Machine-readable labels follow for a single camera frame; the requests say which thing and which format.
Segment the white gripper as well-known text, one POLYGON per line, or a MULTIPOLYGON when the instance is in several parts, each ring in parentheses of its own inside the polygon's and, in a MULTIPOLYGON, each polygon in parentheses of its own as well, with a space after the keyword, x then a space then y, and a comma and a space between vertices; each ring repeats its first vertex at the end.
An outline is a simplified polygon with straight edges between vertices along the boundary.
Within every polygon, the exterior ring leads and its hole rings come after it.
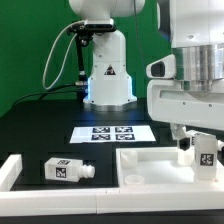
POLYGON ((151 80, 147 87, 150 117, 170 125, 179 149, 190 148, 186 126, 224 131, 224 80, 214 81, 209 92, 188 92, 175 80, 151 80))

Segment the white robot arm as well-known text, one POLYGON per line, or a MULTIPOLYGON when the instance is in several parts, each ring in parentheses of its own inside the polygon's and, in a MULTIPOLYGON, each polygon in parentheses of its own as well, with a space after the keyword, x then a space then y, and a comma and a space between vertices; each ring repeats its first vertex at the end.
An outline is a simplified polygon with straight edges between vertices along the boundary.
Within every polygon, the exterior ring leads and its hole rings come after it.
MULTIPOLYGON (((81 18, 81 41, 93 40, 85 106, 121 109, 136 101, 126 55, 140 55, 114 19, 137 15, 145 2, 69 0, 81 18)), ((170 124, 176 137, 185 126, 224 131, 224 0, 156 0, 156 16, 171 53, 145 67, 149 116, 170 124)))

